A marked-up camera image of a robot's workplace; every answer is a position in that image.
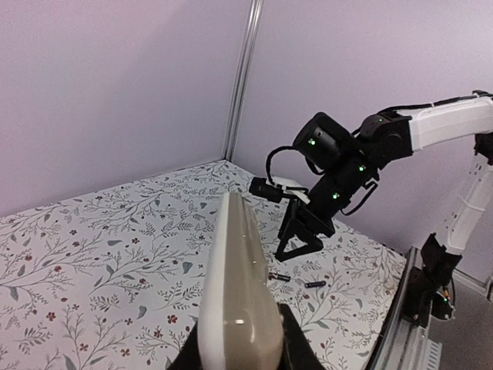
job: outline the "leaf pattern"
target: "leaf pattern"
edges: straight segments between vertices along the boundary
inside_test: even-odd
[[[249,195],[251,177],[218,161],[0,217],[0,369],[168,367],[199,316],[226,191],[253,207],[270,270],[291,276],[269,288],[321,363],[363,368],[405,260],[334,221],[321,252],[276,261],[286,203]]]

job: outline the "small black object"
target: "small black object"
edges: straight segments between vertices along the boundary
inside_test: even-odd
[[[277,274],[275,272],[270,272],[269,278],[275,279],[275,280],[287,281],[287,282],[291,281],[291,276]]]
[[[284,346],[283,355],[277,370],[324,370],[310,347],[290,307],[279,304],[283,316]],[[175,361],[168,370],[202,370],[197,342],[197,324],[193,327]]]
[[[305,287],[306,288],[319,288],[319,287],[324,287],[327,285],[326,281],[314,281],[313,283],[306,283]]]
[[[438,292],[435,293],[431,304],[431,314],[438,320],[447,321],[452,318],[453,312],[454,306],[451,302]]]

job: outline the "purple wall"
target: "purple wall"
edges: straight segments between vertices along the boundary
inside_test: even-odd
[[[491,4],[420,3],[265,2],[235,163],[264,174],[266,155],[292,143],[318,111],[351,130],[386,106],[493,90]],[[365,206],[342,220],[400,251],[421,246],[468,168],[472,146],[468,137],[391,163]],[[315,181],[295,153],[281,153],[273,170]],[[462,263],[480,279],[493,268],[491,222],[488,212]]]
[[[0,216],[219,159],[249,5],[0,2]]]

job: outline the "wire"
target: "wire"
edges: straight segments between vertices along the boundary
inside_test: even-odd
[[[305,158],[305,161],[307,162],[307,165],[308,165],[308,168],[310,168],[311,172],[315,173],[316,175],[324,175],[325,174],[325,171],[324,170],[317,170],[317,168],[315,167],[314,163],[309,160],[308,158]]]
[[[453,276],[452,276],[450,282],[452,285],[452,305],[455,307],[455,283],[454,283],[454,277]]]
[[[455,98],[438,100],[437,102],[434,102],[434,103],[414,104],[414,105],[410,105],[410,106],[389,106],[388,108],[382,109],[379,113],[385,113],[385,112],[391,112],[391,111],[403,110],[403,109],[414,110],[414,109],[432,108],[434,106],[444,106],[446,104],[456,103],[456,102],[459,102],[461,100],[475,99],[475,98],[482,97],[482,96],[493,97],[492,94],[485,92],[485,91],[481,91],[481,90],[474,90],[472,93],[474,95],[457,96]]]
[[[272,152],[270,152],[269,155],[267,156],[267,159],[265,161],[265,171],[267,173],[267,179],[269,180],[270,185],[276,186],[276,183],[274,183],[272,179],[272,174],[270,173],[272,159],[276,154],[278,154],[279,152],[283,152],[284,150],[296,150],[296,149],[294,149],[292,146],[280,146],[274,149]],[[306,187],[285,187],[285,190],[303,191],[305,193],[308,193],[308,189]]]
[[[361,202],[355,208],[353,208],[349,212],[344,212],[343,210],[340,210],[340,212],[344,216],[350,216],[351,214],[353,214],[354,212],[356,212],[357,210],[359,210],[360,208],[362,208],[363,204],[368,200],[368,198],[370,197],[370,195],[377,189],[377,187],[378,187],[377,183],[374,183],[374,185],[372,186],[372,188],[365,194],[365,196],[363,197],[363,199],[361,200]]]

